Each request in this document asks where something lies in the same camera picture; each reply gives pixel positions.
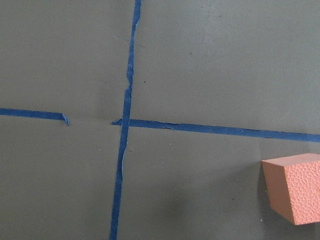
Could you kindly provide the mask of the brown paper table mat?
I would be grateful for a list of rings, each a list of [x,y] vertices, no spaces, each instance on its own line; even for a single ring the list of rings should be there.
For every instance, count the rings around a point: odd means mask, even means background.
[[[0,237],[107,240],[135,3],[3,0]],[[144,0],[132,119],[320,132],[317,0]],[[119,240],[317,240],[271,209],[263,159],[317,142],[131,127]]]

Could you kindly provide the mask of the blue vertical tape line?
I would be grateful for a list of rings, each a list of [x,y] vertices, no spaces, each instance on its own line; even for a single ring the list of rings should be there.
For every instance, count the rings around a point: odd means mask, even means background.
[[[124,162],[125,151],[128,144],[127,140],[128,140],[129,126],[130,126],[132,89],[133,89],[133,80],[134,80],[134,72],[135,72],[134,71],[135,35],[136,35],[136,29],[141,17],[141,6],[142,6],[141,0],[136,0],[134,2],[131,35],[129,40],[128,62],[127,62],[127,70],[126,70],[126,78],[128,81],[128,86],[124,91],[124,99],[123,99],[120,141],[119,141],[119,148],[118,148],[118,158],[117,158],[117,167],[116,167],[116,174],[115,174],[115,185],[114,185],[110,232],[109,232],[110,240],[116,240],[118,235],[118,225],[119,225],[120,206],[121,206],[121,198],[122,198],[122,185],[123,185],[123,162]]]

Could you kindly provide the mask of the short blue tape line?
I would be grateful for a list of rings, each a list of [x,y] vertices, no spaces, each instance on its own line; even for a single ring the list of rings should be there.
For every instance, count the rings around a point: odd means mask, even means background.
[[[12,117],[57,120],[57,121],[63,121],[67,126],[70,124],[70,120],[63,113],[59,113],[59,112],[1,108],[0,115],[12,116]]]

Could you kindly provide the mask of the right orange foam block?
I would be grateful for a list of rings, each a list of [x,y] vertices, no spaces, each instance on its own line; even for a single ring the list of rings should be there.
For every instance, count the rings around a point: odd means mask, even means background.
[[[261,161],[270,207],[294,225],[320,221],[320,155]]]

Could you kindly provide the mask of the blue horizontal tape line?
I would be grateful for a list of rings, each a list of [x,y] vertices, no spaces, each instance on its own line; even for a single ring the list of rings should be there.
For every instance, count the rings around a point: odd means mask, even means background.
[[[131,119],[129,120],[130,127],[136,128],[150,128],[150,129],[169,129],[174,131],[206,133],[206,134],[219,134],[252,138],[266,138],[276,140],[300,141],[319,143],[320,135],[311,133],[298,133],[298,132],[284,132],[273,130],[258,130],[239,127],[227,126],[213,126],[213,125],[200,125],[189,123],[168,123],[151,120]]]

